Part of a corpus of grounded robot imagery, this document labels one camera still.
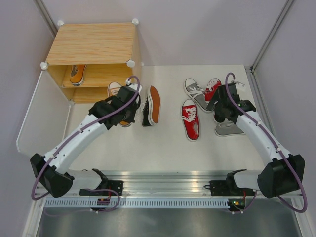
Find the black sneaker orange sole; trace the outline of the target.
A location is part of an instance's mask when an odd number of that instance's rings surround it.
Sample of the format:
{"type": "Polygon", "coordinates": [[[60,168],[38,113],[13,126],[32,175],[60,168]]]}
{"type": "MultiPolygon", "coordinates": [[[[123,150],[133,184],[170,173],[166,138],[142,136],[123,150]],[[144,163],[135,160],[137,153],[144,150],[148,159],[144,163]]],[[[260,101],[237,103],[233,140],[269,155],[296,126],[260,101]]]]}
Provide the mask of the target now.
{"type": "Polygon", "coordinates": [[[160,114],[160,95],[154,86],[148,89],[145,106],[143,108],[143,127],[154,126],[158,124],[160,114]]]}

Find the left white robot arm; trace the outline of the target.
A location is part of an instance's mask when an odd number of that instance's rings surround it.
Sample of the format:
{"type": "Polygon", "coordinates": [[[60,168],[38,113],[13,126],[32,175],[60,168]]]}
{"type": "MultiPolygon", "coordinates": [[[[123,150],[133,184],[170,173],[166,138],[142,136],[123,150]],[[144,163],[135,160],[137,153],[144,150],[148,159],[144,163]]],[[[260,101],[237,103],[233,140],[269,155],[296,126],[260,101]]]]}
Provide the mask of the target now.
{"type": "Polygon", "coordinates": [[[117,95],[96,102],[78,128],[56,148],[43,156],[34,154],[30,162],[36,182],[41,183],[54,198],[60,198],[72,189],[79,189],[82,195],[107,193],[109,180],[100,170],[75,171],[69,168],[100,135],[122,121],[134,122],[141,89],[132,83],[121,87],[117,95]]]}

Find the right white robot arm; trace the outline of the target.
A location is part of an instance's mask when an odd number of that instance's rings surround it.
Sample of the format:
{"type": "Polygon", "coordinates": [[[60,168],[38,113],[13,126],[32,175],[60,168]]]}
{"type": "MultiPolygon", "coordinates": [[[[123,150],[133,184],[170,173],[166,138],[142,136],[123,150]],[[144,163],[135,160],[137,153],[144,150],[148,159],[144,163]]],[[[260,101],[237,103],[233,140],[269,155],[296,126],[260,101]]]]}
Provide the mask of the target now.
{"type": "Polygon", "coordinates": [[[303,180],[305,161],[292,155],[263,124],[255,106],[241,100],[234,83],[219,86],[208,104],[213,107],[217,122],[231,121],[248,137],[260,155],[263,170],[236,170],[228,173],[225,188],[231,195],[242,189],[260,191],[266,198],[274,198],[299,189],[303,180]]]}

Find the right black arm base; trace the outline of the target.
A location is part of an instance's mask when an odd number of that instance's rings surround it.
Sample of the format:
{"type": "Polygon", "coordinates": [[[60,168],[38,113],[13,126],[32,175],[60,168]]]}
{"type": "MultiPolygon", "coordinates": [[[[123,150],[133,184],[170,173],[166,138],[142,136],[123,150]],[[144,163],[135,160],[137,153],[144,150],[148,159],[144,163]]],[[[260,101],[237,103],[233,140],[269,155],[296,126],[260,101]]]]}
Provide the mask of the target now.
{"type": "Polygon", "coordinates": [[[231,200],[228,202],[228,211],[232,214],[243,214],[247,209],[246,198],[253,196],[250,204],[253,203],[256,192],[249,188],[239,188],[234,180],[236,173],[246,171],[246,169],[232,171],[227,174],[225,180],[211,180],[208,185],[204,185],[204,188],[210,190],[213,197],[217,196],[241,196],[241,200],[231,200]]]}

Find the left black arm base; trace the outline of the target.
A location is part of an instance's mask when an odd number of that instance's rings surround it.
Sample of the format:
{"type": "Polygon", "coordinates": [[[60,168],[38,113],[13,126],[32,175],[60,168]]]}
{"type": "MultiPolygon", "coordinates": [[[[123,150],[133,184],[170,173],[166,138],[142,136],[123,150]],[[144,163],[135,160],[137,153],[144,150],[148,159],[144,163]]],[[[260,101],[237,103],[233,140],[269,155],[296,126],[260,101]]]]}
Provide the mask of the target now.
{"type": "Polygon", "coordinates": [[[80,189],[80,196],[99,197],[96,201],[97,207],[117,207],[120,205],[123,191],[123,181],[102,181],[96,189],[80,189]]]}

